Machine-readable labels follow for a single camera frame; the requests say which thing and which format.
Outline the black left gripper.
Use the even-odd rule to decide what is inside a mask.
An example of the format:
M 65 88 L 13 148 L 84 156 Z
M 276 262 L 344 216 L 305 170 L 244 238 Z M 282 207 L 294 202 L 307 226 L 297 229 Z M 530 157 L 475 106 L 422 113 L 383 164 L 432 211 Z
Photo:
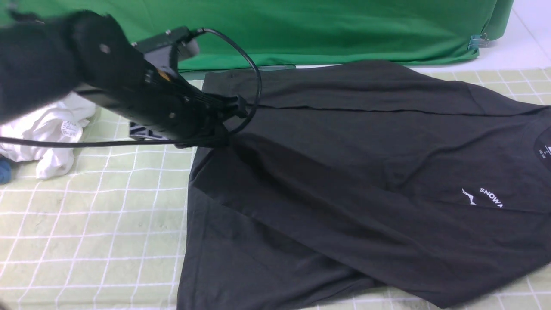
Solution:
M 218 147 L 240 131 L 224 125 L 231 118 L 248 124 L 248 110 L 241 96 L 204 93 L 183 77 L 149 67 L 137 86 L 101 89 L 83 85 L 79 96 L 126 118 L 132 128 L 143 127 L 160 141 L 177 147 Z

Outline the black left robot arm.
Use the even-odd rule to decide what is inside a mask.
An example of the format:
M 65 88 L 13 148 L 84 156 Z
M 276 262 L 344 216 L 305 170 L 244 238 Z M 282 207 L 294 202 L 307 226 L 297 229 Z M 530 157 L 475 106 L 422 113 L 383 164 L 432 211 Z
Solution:
M 9 10 L 1 28 L 1 124 L 39 110 L 71 92 L 130 121 L 130 140 L 54 143 L 1 137 L 2 143 L 48 148 L 169 145 L 178 149 L 225 146 L 253 119 L 262 92 L 260 71 L 226 35 L 185 26 L 128 41 L 111 15 L 90 10 L 39 19 Z M 178 63 L 198 53 L 196 38 L 214 34 L 253 69 L 253 104 L 242 96 L 205 93 L 187 82 Z

